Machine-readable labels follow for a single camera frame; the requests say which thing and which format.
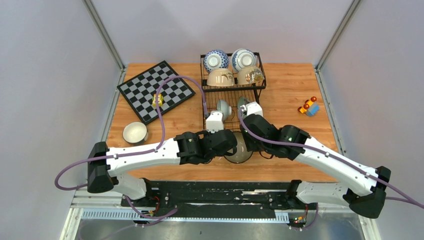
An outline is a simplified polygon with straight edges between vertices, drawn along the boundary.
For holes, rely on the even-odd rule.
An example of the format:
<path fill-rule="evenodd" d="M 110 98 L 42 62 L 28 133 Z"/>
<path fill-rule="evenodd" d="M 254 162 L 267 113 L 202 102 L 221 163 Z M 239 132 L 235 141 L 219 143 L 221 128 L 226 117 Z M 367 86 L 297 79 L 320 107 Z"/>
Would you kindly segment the dark blue glazed bowl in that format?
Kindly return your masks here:
<path fill-rule="evenodd" d="M 241 164 L 249 160 L 252 157 L 253 152 L 247 149 L 247 145 L 241 131 L 235 131 L 234 136 L 237 140 L 236 153 L 231 156 L 225 155 L 224 158 L 233 164 Z"/>

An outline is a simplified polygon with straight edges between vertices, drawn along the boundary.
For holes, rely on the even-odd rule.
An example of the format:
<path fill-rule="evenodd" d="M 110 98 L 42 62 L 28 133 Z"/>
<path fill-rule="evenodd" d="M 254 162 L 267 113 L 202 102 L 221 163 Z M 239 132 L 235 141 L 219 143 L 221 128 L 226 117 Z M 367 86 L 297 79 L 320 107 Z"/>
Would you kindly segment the black wire dish rack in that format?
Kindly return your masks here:
<path fill-rule="evenodd" d="M 212 111 L 215 111 L 217 108 L 218 100 L 224 100 L 231 107 L 231 115 L 223 121 L 223 126 L 225 129 L 231 131 L 239 131 L 239 120 L 237 117 L 237 105 L 240 97 L 245 97 L 250 102 L 260 102 L 260 95 L 262 90 L 267 87 L 267 80 L 264 79 L 257 83 L 239 85 L 235 70 L 232 69 L 232 64 L 230 63 L 228 69 L 232 72 L 234 76 L 235 85 L 233 86 L 209 86 L 207 85 L 207 77 L 209 73 L 204 66 L 204 59 L 206 58 L 205 54 L 200 56 L 200 75 L 201 75 L 201 86 L 205 94 L 205 101 L 207 106 L 207 111 L 210 114 Z"/>

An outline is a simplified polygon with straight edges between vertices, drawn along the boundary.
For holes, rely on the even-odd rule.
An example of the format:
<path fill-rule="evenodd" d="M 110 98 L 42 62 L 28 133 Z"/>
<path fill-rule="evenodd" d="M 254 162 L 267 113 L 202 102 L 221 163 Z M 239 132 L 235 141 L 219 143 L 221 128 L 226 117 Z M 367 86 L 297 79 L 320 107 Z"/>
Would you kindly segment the teal white striped bowl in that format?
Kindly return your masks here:
<path fill-rule="evenodd" d="M 146 125 L 142 122 L 129 123 L 122 132 L 123 139 L 132 145 L 140 145 L 147 141 L 149 132 Z"/>

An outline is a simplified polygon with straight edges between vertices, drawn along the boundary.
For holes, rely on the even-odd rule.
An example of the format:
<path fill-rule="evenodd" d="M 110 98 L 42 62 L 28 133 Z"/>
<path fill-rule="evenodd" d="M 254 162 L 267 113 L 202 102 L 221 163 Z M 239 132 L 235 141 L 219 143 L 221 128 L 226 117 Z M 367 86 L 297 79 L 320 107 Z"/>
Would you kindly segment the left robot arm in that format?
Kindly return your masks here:
<path fill-rule="evenodd" d="M 157 144 L 132 147 L 108 147 L 97 142 L 87 164 L 87 191 L 100 194 L 117 192 L 135 200 L 140 206 L 153 201 L 151 184 L 145 178 L 129 175 L 129 171 L 162 165 L 207 164 L 215 157 L 232 156 L 237 152 L 237 138 L 228 129 L 210 133 L 184 132 Z"/>

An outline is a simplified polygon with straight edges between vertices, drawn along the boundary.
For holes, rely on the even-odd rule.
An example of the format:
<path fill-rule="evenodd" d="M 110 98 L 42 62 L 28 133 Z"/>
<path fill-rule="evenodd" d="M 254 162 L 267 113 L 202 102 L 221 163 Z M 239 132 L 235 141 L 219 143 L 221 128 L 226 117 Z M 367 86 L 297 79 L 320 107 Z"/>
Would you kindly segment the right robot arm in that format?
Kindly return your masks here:
<path fill-rule="evenodd" d="M 276 128 L 258 114 L 243 118 L 240 128 L 248 143 L 255 148 L 277 158 L 309 165 L 337 180 L 336 183 L 292 180 L 284 195 L 290 208 L 325 203 L 348 207 L 370 219 L 380 216 L 387 196 L 390 169 L 361 165 L 326 147 L 301 128 L 294 125 Z"/>

